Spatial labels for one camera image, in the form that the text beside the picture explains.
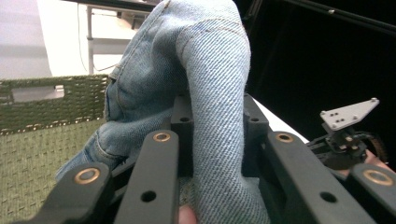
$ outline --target blue jeans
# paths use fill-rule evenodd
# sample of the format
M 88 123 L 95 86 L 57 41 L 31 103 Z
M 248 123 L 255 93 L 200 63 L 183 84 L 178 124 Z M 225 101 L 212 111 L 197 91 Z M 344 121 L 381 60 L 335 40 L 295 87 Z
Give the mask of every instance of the blue jeans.
M 268 223 L 257 183 L 241 175 L 248 38 L 231 0 L 162 1 L 109 75 L 106 120 L 58 172 L 100 161 L 135 161 L 146 134 L 170 117 L 179 92 L 191 93 L 191 180 L 181 193 L 200 223 Z

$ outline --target wicker basket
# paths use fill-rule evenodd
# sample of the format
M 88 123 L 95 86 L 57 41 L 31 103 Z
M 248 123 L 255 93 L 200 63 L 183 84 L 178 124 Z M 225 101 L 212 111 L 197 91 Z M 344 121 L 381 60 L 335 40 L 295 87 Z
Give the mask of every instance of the wicker basket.
M 106 78 L 0 80 L 0 223 L 35 215 L 55 185 L 56 170 L 104 122 Z M 15 90 L 51 86 L 62 86 L 64 96 L 30 102 L 15 97 Z

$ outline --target folded denim cloth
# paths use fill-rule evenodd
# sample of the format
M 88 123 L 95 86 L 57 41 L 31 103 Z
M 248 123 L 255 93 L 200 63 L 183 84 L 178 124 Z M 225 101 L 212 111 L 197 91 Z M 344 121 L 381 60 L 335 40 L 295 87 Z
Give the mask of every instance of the folded denim cloth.
M 257 183 L 244 178 L 243 99 L 250 49 L 231 0 L 168 0 L 154 8 L 109 75 L 106 120 L 57 173 L 100 161 L 135 161 L 146 134 L 189 90 L 194 116 L 192 179 L 183 203 L 200 223 L 269 223 Z

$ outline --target metal plate with holes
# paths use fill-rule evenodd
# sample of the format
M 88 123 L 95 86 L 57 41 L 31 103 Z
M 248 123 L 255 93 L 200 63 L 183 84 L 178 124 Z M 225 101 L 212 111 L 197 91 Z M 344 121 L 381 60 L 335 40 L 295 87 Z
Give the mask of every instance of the metal plate with holes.
M 333 130 L 338 131 L 347 126 L 360 122 L 379 104 L 379 100 L 372 98 L 369 101 L 355 105 L 348 105 L 337 109 L 322 111 L 320 116 Z

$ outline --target woven texture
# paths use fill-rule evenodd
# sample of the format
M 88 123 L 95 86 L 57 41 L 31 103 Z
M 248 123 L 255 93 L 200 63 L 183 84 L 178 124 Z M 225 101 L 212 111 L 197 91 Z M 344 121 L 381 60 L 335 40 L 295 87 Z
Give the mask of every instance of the woven texture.
M 17 88 L 56 85 L 64 85 L 63 98 L 14 101 Z M 0 223 L 40 209 L 56 171 L 105 122 L 105 89 L 106 75 L 0 81 Z

